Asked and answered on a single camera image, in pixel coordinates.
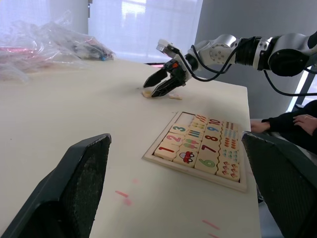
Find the pink mark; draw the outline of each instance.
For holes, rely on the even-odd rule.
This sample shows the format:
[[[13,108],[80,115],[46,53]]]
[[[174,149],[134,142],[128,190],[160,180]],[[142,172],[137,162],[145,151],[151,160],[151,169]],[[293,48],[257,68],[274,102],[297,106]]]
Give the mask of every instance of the pink mark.
[[[129,198],[125,198],[123,200],[124,204],[127,205],[127,206],[131,206],[132,205],[132,201],[129,199]]]
[[[118,194],[120,194],[120,195],[122,195],[122,196],[124,196],[124,197],[128,197],[128,196],[129,196],[128,194],[123,193],[123,192],[120,192],[120,191],[116,191],[116,193],[118,193]]]
[[[215,235],[213,235],[213,234],[211,234],[211,233],[208,233],[208,235],[210,235],[210,236],[213,237],[213,238],[219,238],[218,236],[215,236]]]
[[[213,228],[215,228],[215,229],[217,229],[217,230],[220,230],[219,227],[217,227],[216,225],[214,225],[213,223],[211,223],[211,222],[209,222],[209,221],[207,221],[207,220],[203,220],[203,223],[206,223],[206,224],[210,225],[211,227],[213,227]]]

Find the white table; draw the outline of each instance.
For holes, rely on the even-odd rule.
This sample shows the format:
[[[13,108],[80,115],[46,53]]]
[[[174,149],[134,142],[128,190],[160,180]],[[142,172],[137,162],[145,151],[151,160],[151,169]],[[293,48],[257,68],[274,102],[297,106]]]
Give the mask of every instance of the white table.
[[[217,115],[250,130],[247,89],[191,79],[178,89],[182,101],[146,99],[140,88],[155,68],[123,60],[90,64],[86,70],[35,73],[27,85],[0,84],[0,234],[69,146],[110,133],[91,238],[207,238],[208,233],[259,238],[251,174],[247,193],[241,193],[141,159],[177,111]],[[132,205],[116,190],[129,194]]]

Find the wooden puzzle tile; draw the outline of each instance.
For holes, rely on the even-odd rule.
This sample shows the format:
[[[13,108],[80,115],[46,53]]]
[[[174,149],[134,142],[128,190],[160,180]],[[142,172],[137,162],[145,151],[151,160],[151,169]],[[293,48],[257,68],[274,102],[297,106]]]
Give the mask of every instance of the wooden puzzle tile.
[[[186,125],[174,124],[169,130],[169,132],[179,134],[179,135],[186,135],[188,130],[189,128]]]
[[[180,150],[176,153],[176,157],[175,159],[173,159],[173,162],[193,168],[197,156],[197,152],[182,146]]]
[[[239,153],[237,150],[230,150],[224,147],[220,147],[219,161],[229,161],[230,163],[239,163]]]
[[[222,129],[222,121],[217,120],[217,119],[213,119],[213,118],[209,118],[207,127],[208,126],[216,128],[219,131],[221,131],[221,129]]]
[[[218,158],[219,149],[220,147],[218,145],[206,145],[204,143],[201,143],[198,153],[206,153],[206,156],[210,158]]]
[[[196,136],[191,136],[191,135],[185,135],[185,138],[192,139],[192,140],[198,140],[199,142],[201,142],[202,139],[203,139],[202,136],[201,137],[200,136],[196,137]]]
[[[239,128],[238,124],[232,123],[229,121],[223,121],[222,125],[223,125],[223,128],[227,128],[227,129],[231,129],[231,130],[235,130],[235,131],[238,131],[238,128]]]
[[[211,125],[208,125],[205,130],[205,135],[210,136],[220,136],[221,135],[221,128],[215,128]]]
[[[185,139],[184,135],[168,133],[166,137],[164,137],[163,141],[170,143],[172,145],[181,146],[183,144],[184,139]]]
[[[198,154],[195,169],[214,175],[218,170],[217,164],[216,156],[211,156],[210,153],[202,151]]]
[[[220,146],[220,135],[205,135],[203,136],[202,143],[211,146]]]
[[[216,175],[223,177],[225,179],[229,179],[235,182],[238,182],[240,179],[239,173],[239,165],[238,164],[231,164],[228,161],[219,162],[218,171]]]
[[[204,132],[203,132],[203,131],[199,131],[199,130],[188,130],[186,136],[192,136],[192,137],[195,137],[195,138],[198,139],[198,140],[202,140],[202,139],[203,139],[203,135],[204,135]]]
[[[207,124],[208,123],[208,117],[203,116],[203,115],[195,115],[194,118],[193,118],[193,122]]]
[[[154,155],[172,161],[176,157],[177,151],[179,151],[178,146],[163,141],[155,150]]]
[[[199,130],[199,131],[204,132],[205,129],[206,129],[206,124],[197,123],[197,122],[192,122],[192,123],[189,125],[189,129],[191,129],[191,130]]]
[[[186,136],[183,140],[182,146],[191,149],[193,151],[199,151],[201,141],[198,139],[193,139],[191,136]]]
[[[223,136],[221,138],[221,147],[232,149],[232,150],[239,150],[239,141],[235,139],[230,139],[229,137]]]
[[[226,136],[229,139],[238,140],[238,131],[236,130],[231,130],[226,127],[222,127],[221,134],[223,135],[223,137]]]

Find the white curtain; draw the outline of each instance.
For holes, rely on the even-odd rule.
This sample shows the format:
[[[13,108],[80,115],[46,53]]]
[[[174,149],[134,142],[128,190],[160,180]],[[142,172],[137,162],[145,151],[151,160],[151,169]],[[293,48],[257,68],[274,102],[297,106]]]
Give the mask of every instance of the white curtain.
[[[50,0],[0,0],[0,37],[17,20],[37,25],[49,22]]]
[[[203,0],[93,0],[89,34],[122,59],[166,62],[160,38],[186,53],[195,42]]]

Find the plastic bag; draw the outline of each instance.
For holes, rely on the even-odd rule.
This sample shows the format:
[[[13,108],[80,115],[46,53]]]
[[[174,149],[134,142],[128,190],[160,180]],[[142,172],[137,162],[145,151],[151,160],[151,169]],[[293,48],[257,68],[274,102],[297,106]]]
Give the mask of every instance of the plastic bag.
[[[102,61],[114,59],[114,52],[95,37],[71,31],[54,22],[48,23],[43,31],[57,45],[67,48],[81,59]]]
[[[19,78],[45,67],[83,68],[81,59],[112,60],[114,53],[94,37],[67,29],[71,13],[43,26],[16,21],[9,34],[0,38],[0,81]]]

